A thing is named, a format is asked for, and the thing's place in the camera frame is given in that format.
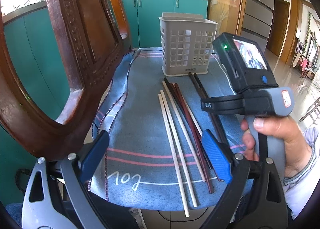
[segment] sleeve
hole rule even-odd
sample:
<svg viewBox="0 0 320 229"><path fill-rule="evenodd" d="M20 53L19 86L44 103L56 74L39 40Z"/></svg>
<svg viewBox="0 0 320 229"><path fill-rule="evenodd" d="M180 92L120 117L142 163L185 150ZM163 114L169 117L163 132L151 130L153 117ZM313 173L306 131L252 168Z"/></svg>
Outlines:
<svg viewBox="0 0 320 229"><path fill-rule="evenodd" d="M304 208L320 179L319 131L316 127L310 128L304 132L304 137L312 148L310 161L296 176L284 180L284 195L293 219Z"/></svg>

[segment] chopstick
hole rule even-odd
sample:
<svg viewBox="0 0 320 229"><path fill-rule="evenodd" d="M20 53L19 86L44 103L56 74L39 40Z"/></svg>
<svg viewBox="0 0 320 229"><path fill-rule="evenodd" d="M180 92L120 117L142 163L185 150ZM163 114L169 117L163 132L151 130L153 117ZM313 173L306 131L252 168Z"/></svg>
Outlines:
<svg viewBox="0 0 320 229"><path fill-rule="evenodd" d="M183 101L184 101L185 104L186 104L187 110L188 110L188 112L189 112L189 114L190 114L190 116L191 116L191 118L192 118L192 120L193 120L193 123L195 124L195 126L196 126L196 128L197 128L197 130L198 130L198 132L199 132L199 134L200 134L200 136L202 137L202 130L201 130L200 126L199 126L199 123L197 122L195 116L193 115L193 113L192 113L189 105L187 104L186 99L185 99L183 96L182 96L182 99L183 99Z"/></svg>
<svg viewBox="0 0 320 229"><path fill-rule="evenodd" d="M205 99L208 98L208 94L205 91L199 77L196 74L192 74L189 73L189 77L194 85L194 87L196 88L196 91L198 92L198 95L200 96L201 99ZM227 140L226 134L222 128L222 124L220 121L220 118L218 115L213 114L213 113L208 113L210 121L215 129L215 131L217 132L217 136L218 136L218 141L222 142L224 144L227 144L229 146L229 142Z"/></svg>
<svg viewBox="0 0 320 229"><path fill-rule="evenodd" d="M162 117L164 120L165 129L166 129L169 144L170 144L174 168L175 168L176 174L177 174L177 179L178 179L178 184L179 184L179 189L180 189L180 194L181 194L181 198L182 198L184 212L185 212L186 217L189 217L190 214L189 214L189 210L188 210L187 199L186 199L186 195L185 195L185 192L183 189L183 182L182 182L182 178L181 178L181 174L180 174L180 168L179 168L179 164L178 164L178 160L177 160L176 151L175 151L174 145L173 145L173 140L172 140L172 135L171 135L170 127L169 127L168 117L167 117L167 114L165 111L162 95L158 94L158 96L159 96L159 102L160 102L160 106L161 106L161 112L162 112Z"/></svg>
<svg viewBox="0 0 320 229"><path fill-rule="evenodd" d="M182 118L181 118L181 116L180 116L180 114L179 114L179 111L178 111L178 109L177 109L177 107L176 107L176 105L175 105L175 103L174 103L174 101L173 101L172 94L170 93L169 88L168 88L168 86L166 85L165 82L162 82L162 85L163 85L163 87L164 87L164 89L165 89L165 91L166 91L166 93L167 93L167 95L168 95L168 97L169 97L169 100L170 100L170 102L171 102L171 106L172 106L172 108L173 108L173 110L174 110L174 113L175 113L177 119L178 119L178 122L179 122L179 124L180 124L181 129L182 129L182 132L183 132L183 134L184 134L184 136L185 136L185 138L186 138L186 140L187 140L187 143L188 143L188 145L189 145L189 148L190 148L190 150L191 150L191 153L192 153L192 155L193 155L193 158L194 158L194 160L195 160L195 162L196 162L196 165L197 165L197 168L198 168L198 170L199 170L201 179L202 179L203 182L205 182L206 179L205 179L205 176L204 176L202 167L201 167L201 165L200 165L198 156L197 156L196 151L195 151L195 149L194 149L194 147L193 147L193 145L192 145L192 142L191 142L191 140L190 140L189 134L188 134L187 129L186 129L186 127L185 127L185 125L184 125L184 123L183 123L183 121L182 121Z"/></svg>
<svg viewBox="0 0 320 229"><path fill-rule="evenodd" d="M173 91L170 93L170 90L169 90L170 88L167 87L166 81L162 82L162 84L164 85L164 88L165 88L165 90L166 90L166 92L167 92L167 94L168 94L168 96L169 96L169 98L170 98L172 107L173 107L173 108L176 108L176 107L175 107L175 103L174 103L174 101L173 101L173 99L172 99L172 96L174 96L174 97L177 99L177 101L179 101L179 99L178 99L178 97L177 97L177 92L176 92L176 90L173 90ZM197 147L197 150L198 150L198 153L199 153L199 158L200 158L201 166L202 166L202 168L203 168L203 173L204 173L205 181L206 181L206 183L207 183L207 185L208 185L208 189L209 189L210 194L212 194L212 193L213 193L213 188L212 188L212 184L210 183L209 171L208 171L207 166L206 166L206 161L205 161L205 158L204 158L203 151L202 151L202 149L201 149L201 146L200 146L200 143L199 143L199 141L198 141L198 137L197 137L197 134L195 133L194 128L191 128L191 127L193 127L193 125L190 125L190 123L188 123L188 124L189 124L189 126L190 126L190 129L191 129L191 132L192 132L192 135L193 135L193 138L194 138L194 140L195 140L196 147Z"/></svg>
<svg viewBox="0 0 320 229"><path fill-rule="evenodd" d="M199 155L200 155L200 159L201 159L201 156L202 156L202 157L205 156L205 150L204 150L204 148L203 148L203 146L202 146L202 143L201 143L202 138L201 138L201 136L200 136L199 134L197 135L197 131L196 131L195 126L194 126L194 125L190 125L190 123L192 122L192 119L191 119L190 113L189 113L188 110L187 110L186 104L185 104L185 102L184 102L184 100L183 100L183 98L182 98L182 93L181 93L181 91L180 91L179 85L176 83L174 86L175 86L175 88L176 88L176 91L177 91L178 96L180 97L180 101L181 101L182 107L184 108L184 110L185 110L185 112L186 112L187 122L189 123L191 132L192 132L192 134L193 134L193 137L194 137L195 142L196 142L196 145L197 145L197 148L200 149L200 150L199 150ZM217 176L217 173L216 173L216 171L214 170L214 167L213 167L213 166L212 166L212 169L213 169L214 173L215 173L216 176ZM212 194L212 193L213 193L212 184L211 184L211 183L207 183L207 184L208 184L209 192L210 192L210 194Z"/></svg>
<svg viewBox="0 0 320 229"><path fill-rule="evenodd" d="M166 83L167 87L169 88L169 91L171 92L172 96L174 97L174 100L176 101L177 105L179 106L180 108L180 111L182 112L184 118L186 119L186 121L188 121L187 119L187 111L184 110L184 108L182 107L182 101L180 101L180 97L178 96L177 94L177 90L176 88L174 87L173 83L169 83L167 78L164 78L164 82ZM193 126L193 122L188 122L188 125L191 129L191 126ZM201 141L201 135L198 131L196 131L196 136L199 138L199 140ZM202 152L203 155L204 155L204 158L209 166L209 169L212 169L212 164L211 164L211 161L209 160L209 157L207 155L207 153L205 152L205 150L203 149L202 147L202 144L200 144L200 148L197 146L197 150L198 152Z"/></svg>
<svg viewBox="0 0 320 229"><path fill-rule="evenodd" d="M165 111L167 112L167 117L168 117L168 120L169 120L171 131L172 131L172 134L173 134L173 137L174 137L174 140L176 142L176 146L177 146L177 149L178 149L178 152L179 152L179 157L181 159L184 175L186 176L186 180L187 180L187 184L188 184L188 187L189 187L192 203L193 203L194 207L197 207L198 206L197 200L196 200L196 197L195 197L195 193L193 192L192 183L191 183L191 180L190 180L187 164L186 164L186 161L185 161L184 156L183 156L183 151L182 151L182 148L181 148L181 145L180 145L180 141L179 141L179 137L178 137L176 128L175 128L174 123L173 123L173 119L172 119L172 116L171 116L169 105L168 105L167 99L166 99L166 97L164 95L164 92L161 90L160 93L161 93L161 96L162 96L162 100L164 102Z"/></svg>

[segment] doorway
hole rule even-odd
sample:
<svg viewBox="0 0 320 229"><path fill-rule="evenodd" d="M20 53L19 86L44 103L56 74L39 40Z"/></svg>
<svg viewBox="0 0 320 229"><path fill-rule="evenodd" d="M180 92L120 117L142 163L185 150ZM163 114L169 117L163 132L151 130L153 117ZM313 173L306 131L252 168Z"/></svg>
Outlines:
<svg viewBox="0 0 320 229"><path fill-rule="evenodd" d="M289 20L290 3L284 0L275 0L272 27L267 43L267 49L280 56Z"/></svg>

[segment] hand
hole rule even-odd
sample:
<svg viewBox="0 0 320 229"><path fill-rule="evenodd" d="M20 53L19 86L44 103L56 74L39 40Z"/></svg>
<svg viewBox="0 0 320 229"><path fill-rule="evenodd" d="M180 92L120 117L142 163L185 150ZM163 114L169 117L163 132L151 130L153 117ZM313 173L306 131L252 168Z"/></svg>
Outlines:
<svg viewBox="0 0 320 229"><path fill-rule="evenodd" d="M311 158L312 149L307 144L299 126L290 116L285 118L255 118L253 126L261 134L284 140L285 177L294 177L306 167ZM245 131L242 140L247 147L244 156L248 160L259 161L259 156L254 150L255 140L250 134L249 126L245 119L241 122L241 129Z"/></svg>

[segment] refrigerator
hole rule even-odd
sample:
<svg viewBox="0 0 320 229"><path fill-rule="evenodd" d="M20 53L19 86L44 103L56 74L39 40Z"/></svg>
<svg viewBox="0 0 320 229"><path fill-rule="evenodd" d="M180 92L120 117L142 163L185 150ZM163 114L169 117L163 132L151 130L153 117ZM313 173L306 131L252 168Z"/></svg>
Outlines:
<svg viewBox="0 0 320 229"><path fill-rule="evenodd" d="M271 31L275 0L246 0L241 36L256 41L265 51Z"/></svg>

